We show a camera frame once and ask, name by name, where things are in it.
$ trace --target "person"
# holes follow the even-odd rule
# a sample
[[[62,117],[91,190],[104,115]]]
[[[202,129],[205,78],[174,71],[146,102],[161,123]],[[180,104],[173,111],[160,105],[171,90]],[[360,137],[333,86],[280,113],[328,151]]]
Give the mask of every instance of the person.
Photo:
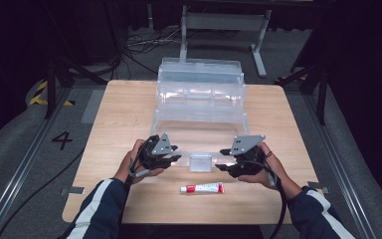
[[[114,177],[101,181],[95,187],[60,238],[118,238],[119,235],[121,238],[118,218],[122,215],[126,200],[125,181],[128,177],[128,167],[143,144],[144,140],[137,140],[132,150],[124,157]],[[322,195],[307,186],[300,188],[287,175],[280,160],[270,153],[269,147],[264,142],[259,143],[259,147],[268,156],[267,163],[272,171],[282,180],[290,218],[299,231],[299,238],[354,238],[343,227],[337,213]],[[157,176],[163,170],[154,169],[145,176]],[[145,176],[134,178],[133,183],[141,181]],[[271,187],[265,170],[256,175],[241,175],[238,180],[275,189]]]

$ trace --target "sleeve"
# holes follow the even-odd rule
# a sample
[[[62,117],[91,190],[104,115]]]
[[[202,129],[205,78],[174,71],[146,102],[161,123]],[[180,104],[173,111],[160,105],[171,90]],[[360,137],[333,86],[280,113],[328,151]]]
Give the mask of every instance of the sleeve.
[[[122,181],[115,178],[101,181],[60,238],[116,238],[125,200]]]
[[[287,207],[299,238],[354,238],[340,223],[330,202],[313,188],[304,187]]]

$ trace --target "wooden tabletop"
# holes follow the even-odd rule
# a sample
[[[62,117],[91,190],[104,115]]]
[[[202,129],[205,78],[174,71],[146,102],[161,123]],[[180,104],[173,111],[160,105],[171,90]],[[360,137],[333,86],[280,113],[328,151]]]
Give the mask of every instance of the wooden tabletop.
[[[115,174],[135,141],[150,136],[156,107],[156,82],[108,83],[73,183],[86,192],[69,196],[63,212],[65,221],[75,218],[81,203],[99,181]],[[265,142],[297,184],[318,181],[281,87],[247,85],[245,110],[251,134],[267,137]],[[181,186],[188,184],[218,181],[224,183],[224,194],[179,192]],[[188,167],[171,166],[157,177],[146,177],[132,185],[122,222],[276,224],[281,208],[279,193],[259,184],[240,182],[217,168],[190,172]],[[284,223],[290,223],[288,212]]]

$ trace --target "tube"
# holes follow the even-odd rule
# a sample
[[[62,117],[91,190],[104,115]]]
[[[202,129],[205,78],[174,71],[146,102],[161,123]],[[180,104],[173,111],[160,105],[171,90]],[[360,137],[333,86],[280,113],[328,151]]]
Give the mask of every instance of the tube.
[[[181,192],[192,193],[192,192],[209,192],[209,193],[224,193],[222,182],[207,183],[207,184],[197,184],[197,185],[187,185],[181,187]]]

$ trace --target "clear plastic box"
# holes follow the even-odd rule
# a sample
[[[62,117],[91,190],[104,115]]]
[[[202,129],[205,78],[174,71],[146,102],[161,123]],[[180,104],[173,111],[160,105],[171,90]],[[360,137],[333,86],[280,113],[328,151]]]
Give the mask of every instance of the clear plastic box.
[[[215,163],[235,162],[219,150],[230,148],[236,135],[250,134],[239,62],[164,58],[156,97],[151,133],[166,132],[179,147],[182,157],[174,165],[210,171]]]

